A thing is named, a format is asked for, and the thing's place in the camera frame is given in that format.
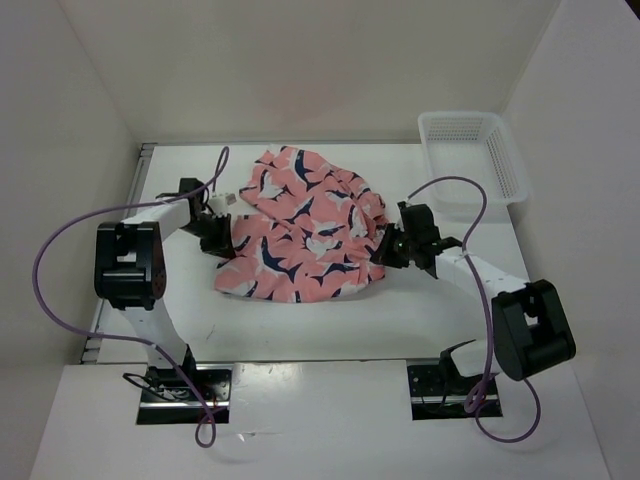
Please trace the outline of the pink shark print shorts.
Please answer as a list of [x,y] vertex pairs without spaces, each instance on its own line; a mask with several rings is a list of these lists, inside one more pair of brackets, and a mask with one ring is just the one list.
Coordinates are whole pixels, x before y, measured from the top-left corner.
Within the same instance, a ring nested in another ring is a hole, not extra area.
[[315,303],[384,278],[371,257],[388,222],[386,204],[359,174],[312,151],[270,148],[239,196],[255,211],[234,221],[236,256],[219,264],[216,291]]

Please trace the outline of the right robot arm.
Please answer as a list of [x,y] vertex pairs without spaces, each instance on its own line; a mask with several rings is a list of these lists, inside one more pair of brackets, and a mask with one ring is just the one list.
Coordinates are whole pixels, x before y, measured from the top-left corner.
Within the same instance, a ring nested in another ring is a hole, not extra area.
[[473,297],[491,321],[484,340],[444,352],[451,360],[439,368],[438,378],[446,391],[464,391],[484,373],[487,360],[491,376],[522,381],[575,357],[576,343],[551,282],[508,274],[464,250],[460,240],[443,238],[424,204],[400,202],[398,208],[401,223],[386,225],[372,261],[396,269],[415,265]]

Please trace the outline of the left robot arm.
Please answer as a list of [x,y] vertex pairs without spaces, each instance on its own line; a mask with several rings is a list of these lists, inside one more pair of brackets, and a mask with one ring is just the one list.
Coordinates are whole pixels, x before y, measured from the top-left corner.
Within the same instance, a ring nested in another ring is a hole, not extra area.
[[182,178],[176,193],[160,195],[150,207],[121,222],[99,225],[94,289],[143,341],[152,382],[185,400],[198,391],[200,376],[163,300],[167,287],[163,242],[178,230],[197,238],[205,254],[236,257],[231,215],[214,212],[203,182]]

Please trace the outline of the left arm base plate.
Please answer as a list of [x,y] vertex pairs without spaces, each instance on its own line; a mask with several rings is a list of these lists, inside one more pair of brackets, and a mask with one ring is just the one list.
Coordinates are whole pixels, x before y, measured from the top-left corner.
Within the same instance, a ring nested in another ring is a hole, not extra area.
[[[232,364],[198,364],[192,382],[212,410],[217,424],[228,424],[232,393]],[[124,373],[140,392],[137,425],[196,425],[205,419],[202,403],[182,379],[169,371],[166,378],[148,369],[144,374]]]

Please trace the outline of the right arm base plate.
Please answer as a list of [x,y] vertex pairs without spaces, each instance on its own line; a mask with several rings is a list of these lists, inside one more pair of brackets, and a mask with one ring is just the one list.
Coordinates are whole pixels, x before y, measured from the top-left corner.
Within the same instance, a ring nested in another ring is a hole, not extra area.
[[464,402],[482,375],[446,380],[435,361],[408,363],[406,370],[413,421],[473,417],[473,413],[465,410]]

